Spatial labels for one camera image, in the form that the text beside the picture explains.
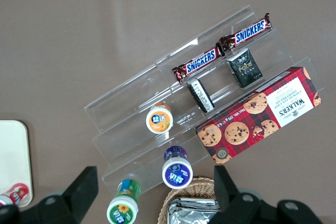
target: wicker basket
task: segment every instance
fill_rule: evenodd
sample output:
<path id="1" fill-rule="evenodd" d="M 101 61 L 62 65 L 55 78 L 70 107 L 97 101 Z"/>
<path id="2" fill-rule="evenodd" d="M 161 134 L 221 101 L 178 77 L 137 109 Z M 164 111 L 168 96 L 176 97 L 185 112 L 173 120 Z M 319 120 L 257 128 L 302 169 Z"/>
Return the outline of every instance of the wicker basket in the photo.
<path id="1" fill-rule="evenodd" d="M 199 199 L 216 199 L 214 181 L 210 178 L 195 177 L 191 183 L 183 189 L 173 189 L 169 192 L 163 203 L 157 224 L 167 223 L 167 208 L 170 201 L 174 198 L 199 198 Z"/>

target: white tray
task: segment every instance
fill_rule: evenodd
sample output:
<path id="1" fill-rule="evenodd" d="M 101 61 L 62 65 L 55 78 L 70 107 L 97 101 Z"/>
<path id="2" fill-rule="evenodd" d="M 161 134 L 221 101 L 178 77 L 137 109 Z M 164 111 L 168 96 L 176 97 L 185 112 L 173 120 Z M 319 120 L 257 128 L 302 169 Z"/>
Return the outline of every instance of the white tray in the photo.
<path id="1" fill-rule="evenodd" d="M 0 164 L 0 194 L 16 183 L 24 183 L 29 188 L 29 194 L 17 206 L 27 206 L 33 199 L 33 187 L 28 133 L 20 121 L 0 121 Z"/>

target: clear acrylic display stand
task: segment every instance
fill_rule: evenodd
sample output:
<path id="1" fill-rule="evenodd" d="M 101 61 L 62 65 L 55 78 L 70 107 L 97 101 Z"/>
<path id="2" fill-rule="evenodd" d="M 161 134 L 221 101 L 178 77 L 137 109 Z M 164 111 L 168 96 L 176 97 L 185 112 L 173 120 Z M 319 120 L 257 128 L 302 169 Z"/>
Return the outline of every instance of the clear acrylic display stand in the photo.
<path id="1" fill-rule="evenodd" d="M 198 78 L 210 95 L 215 110 L 205 114 L 195 103 L 186 83 L 177 82 L 172 68 L 212 49 L 223 36 L 233 34 L 259 20 L 248 6 L 224 20 L 201 36 L 166 56 L 139 75 L 103 95 L 85 107 L 100 134 L 94 144 L 108 162 L 102 180 L 112 193 L 123 179 L 135 179 L 146 192 L 162 182 L 163 153 L 172 145 L 180 145 L 188 152 L 193 165 L 208 156 L 194 127 L 246 92 L 272 79 L 293 66 L 294 62 L 277 29 L 244 42 L 226 56 L 209 64 L 191 78 Z M 249 48 L 263 77 L 241 88 L 231 74 L 225 59 Z M 317 89 L 321 89 L 318 75 L 305 59 L 305 66 Z M 167 103 L 174 117 L 169 132 L 156 135 L 148 130 L 146 116 L 157 102 Z"/>

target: black snack package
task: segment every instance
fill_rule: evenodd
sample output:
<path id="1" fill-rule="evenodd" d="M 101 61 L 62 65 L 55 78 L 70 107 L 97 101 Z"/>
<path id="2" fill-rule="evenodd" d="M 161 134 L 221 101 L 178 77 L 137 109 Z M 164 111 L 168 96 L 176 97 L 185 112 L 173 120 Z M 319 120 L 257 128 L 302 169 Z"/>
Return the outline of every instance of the black snack package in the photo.
<path id="1" fill-rule="evenodd" d="M 201 81 L 197 79 L 193 79 L 191 81 L 187 82 L 187 87 L 191 93 L 191 95 L 194 97 L 197 105 L 203 110 L 205 113 L 210 112 L 211 110 L 215 109 L 215 106 L 204 89 Z"/>
<path id="2" fill-rule="evenodd" d="M 226 60 L 239 85 L 244 88 L 262 77 L 248 48 Z"/>

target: walkers cookie box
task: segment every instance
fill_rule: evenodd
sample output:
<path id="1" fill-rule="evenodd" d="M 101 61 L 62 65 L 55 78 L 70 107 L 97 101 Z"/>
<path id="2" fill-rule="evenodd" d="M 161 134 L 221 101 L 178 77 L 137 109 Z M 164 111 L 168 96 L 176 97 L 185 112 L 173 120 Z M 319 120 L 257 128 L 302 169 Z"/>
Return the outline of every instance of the walkers cookie box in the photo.
<path id="1" fill-rule="evenodd" d="M 291 67 L 196 127 L 222 165 L 321 103 L 303 67 Z"/>

